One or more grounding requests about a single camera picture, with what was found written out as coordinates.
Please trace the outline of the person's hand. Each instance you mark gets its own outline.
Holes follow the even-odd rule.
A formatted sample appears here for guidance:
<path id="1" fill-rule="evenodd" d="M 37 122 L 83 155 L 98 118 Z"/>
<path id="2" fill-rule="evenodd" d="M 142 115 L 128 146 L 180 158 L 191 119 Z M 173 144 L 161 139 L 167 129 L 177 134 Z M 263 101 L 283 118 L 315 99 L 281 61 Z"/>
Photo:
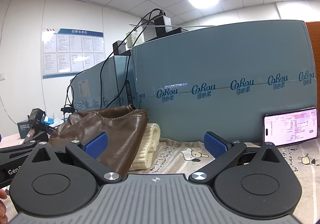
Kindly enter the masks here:
<path id="1" fill-rule="evenodd" d="M 7 199 L 7 194 L 3 189 L 0 189 L 0 223 L 1 224 L 7 224 L 8 223 L 8 217 L 6 215 L 7 208 L 3 202 L 3 200 Z"/>

